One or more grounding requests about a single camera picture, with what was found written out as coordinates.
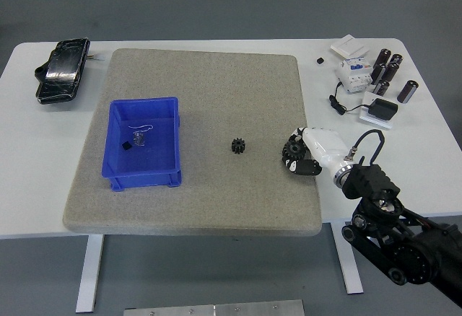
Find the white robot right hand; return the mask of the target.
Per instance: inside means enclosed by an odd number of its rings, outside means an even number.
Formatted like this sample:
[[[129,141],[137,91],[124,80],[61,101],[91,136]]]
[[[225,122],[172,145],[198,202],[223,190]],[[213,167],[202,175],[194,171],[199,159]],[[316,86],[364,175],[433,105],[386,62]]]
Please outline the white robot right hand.
[[[296,175],[316,176],[326,170],[340,187],[353,167],[348,153],[349,148],[337,132],[304,127],[295,129],[289,137],[282,149],[282,162]]]

